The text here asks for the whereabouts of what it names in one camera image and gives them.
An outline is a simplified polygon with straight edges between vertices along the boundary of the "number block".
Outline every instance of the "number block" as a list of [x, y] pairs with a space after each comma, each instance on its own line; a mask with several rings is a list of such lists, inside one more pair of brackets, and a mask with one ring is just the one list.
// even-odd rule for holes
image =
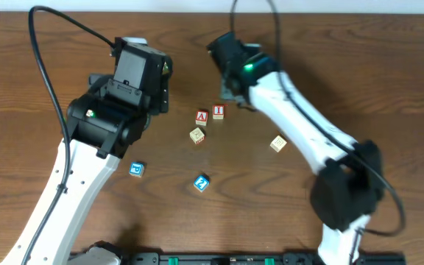
[[190, 132], [189, 136], [191, 136], [191, 139], [192, 141], [194, 141], [195, 144], [202, 142], [205, 138], [204, 133], [199, 128], [196, 128], [192, 132]]
[[134, 177], [141, 177], [144, 174], [144, 169], [144, 165], [133, 162], [132, 165], [130, 165], [129, 173]]
[[287, 144], [286, 140], [284, 140], [279, 135], [271, 142], [271, 147], [279, 152], [285, 145]]
[[207, 111], [197, 111], [196, 113], [196, 124], [206, 126], [207, 125], [208, 113]]
[[224, 119], [224, 105], [214, 105], [212, 119]]
[[204, 176], [199, 176], [196, 181], [194, 181], [194, 187], [200, 192], [203, 192], [207, 186], [209, 186], [209, 181]]

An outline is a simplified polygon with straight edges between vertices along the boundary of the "blue block with number 2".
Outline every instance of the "blue block with number 2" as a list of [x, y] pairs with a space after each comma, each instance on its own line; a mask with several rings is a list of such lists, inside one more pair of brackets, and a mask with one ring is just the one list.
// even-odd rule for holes
[[209, 186], [209, 181], [203, 176], [199, 176], [196, 181], [194, 181], [194, 187], [200, 192], [203, 192], [207, 186]]

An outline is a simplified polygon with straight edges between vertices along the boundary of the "beige wooden block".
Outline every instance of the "beige wooden block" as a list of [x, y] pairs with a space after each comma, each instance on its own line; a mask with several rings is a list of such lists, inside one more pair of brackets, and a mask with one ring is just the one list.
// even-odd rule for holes
[[279, 135], [271, 142], [271, 147], [276, 151], [279, 152], [285, 145], [287, 144], [286, 140], [284, 138], [280, 137]]
[[207, 119], [208, 119], [208, 113], [207, 111], [197, 111], [196, 113], [196, 124], [206, 126], [207, 125]]
[[196, 128], [192, 132], [190, 132], [189, 136], [191, 136], [191, 139], [192, 141], [194, 141], [195, 144], [204, 141], [205, 138], [204, 133], [199, 128]]
[[214, 105], [212, 112], [212, 119], [224, 119], [224, 105]]

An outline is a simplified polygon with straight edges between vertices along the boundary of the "white backdrop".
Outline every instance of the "white backdrop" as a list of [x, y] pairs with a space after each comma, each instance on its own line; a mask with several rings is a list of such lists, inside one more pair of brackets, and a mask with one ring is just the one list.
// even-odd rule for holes
[[[419, 13], [424, 0], [274, 0], [282, 13]], [[232, 0], [0, 0], [0, 10], [36, 4], [68, 11], [228, 12]], [[268, 12], [266, 0], [239, 0], [238, 12]]]

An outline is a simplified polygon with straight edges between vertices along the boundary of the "brown wooden surface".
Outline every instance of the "brown wooden surface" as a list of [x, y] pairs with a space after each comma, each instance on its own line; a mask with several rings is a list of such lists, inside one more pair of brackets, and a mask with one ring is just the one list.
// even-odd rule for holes
[[[145, 37], [170, 54], [170, 111], [130, 147], [93, 204], [74, 250], [95, 241], [130, 250], [281, 252], [315, 249], [321, 222], [311, 209], [313, 177], [288, 144], [269, 147], [276, 126], [263, 114], [227, 107], [199, 146], [189, 138], [198, 108], [218, 102], [219, 75], [205, 45], [227, 31], [227, 15], [72, 13], [113, 39]], [[58, 98], [86, 90], [91, 72], [112, 73], [106, 45], [50, 14], [37, 14], [40, 49]], [[283, 60], [302, 93], [335, 125], [381, 148], [384, 172], [406, 206], [396, 238], [363, 237], [367, 251], [401, 250], [424, 264], [424, 16], [283, 15]], [[238, 36], [272, 52], [269, 15], [239, 15]], [[26, 13], [0, 13], [0, 261], [25, 226], [52, 170], [60, 128], [34, 61]], [[132, 161], [148, 163], [143, 178]], [[211, 185], [192, 186], [204, 171]], [[370, 223], [391, 229], [386, 197]]]

